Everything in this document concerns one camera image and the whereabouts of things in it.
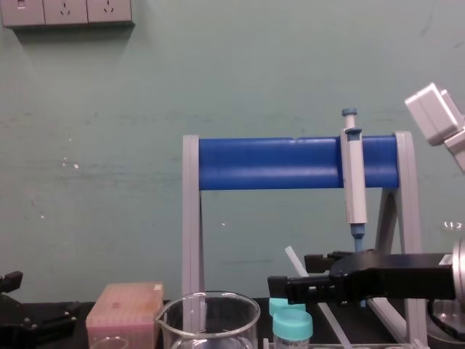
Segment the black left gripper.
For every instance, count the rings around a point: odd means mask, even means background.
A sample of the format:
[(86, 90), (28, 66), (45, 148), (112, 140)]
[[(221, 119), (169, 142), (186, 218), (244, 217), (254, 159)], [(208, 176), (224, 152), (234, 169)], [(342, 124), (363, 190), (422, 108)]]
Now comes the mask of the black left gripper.
[(31, 310), (8, 293), (20, 288), (21, 271), (1, 277), (1, 348), (35, 348), (39, 332), (59, 332), (75, 327), (81, 313), (80, 302), (59, 303), (50, 313)]

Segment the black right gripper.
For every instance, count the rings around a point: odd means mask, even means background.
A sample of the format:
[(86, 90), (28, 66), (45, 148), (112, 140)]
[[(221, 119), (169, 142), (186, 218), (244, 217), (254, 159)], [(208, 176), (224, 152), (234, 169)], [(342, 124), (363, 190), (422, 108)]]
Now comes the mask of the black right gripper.
[(452, 262), (443, 253), (384, 254), (375, 250), (306, 254), (308, 276), (269, 276), (271, 298), (290, 304), (355, 302), (375, 297), (454, 300)]

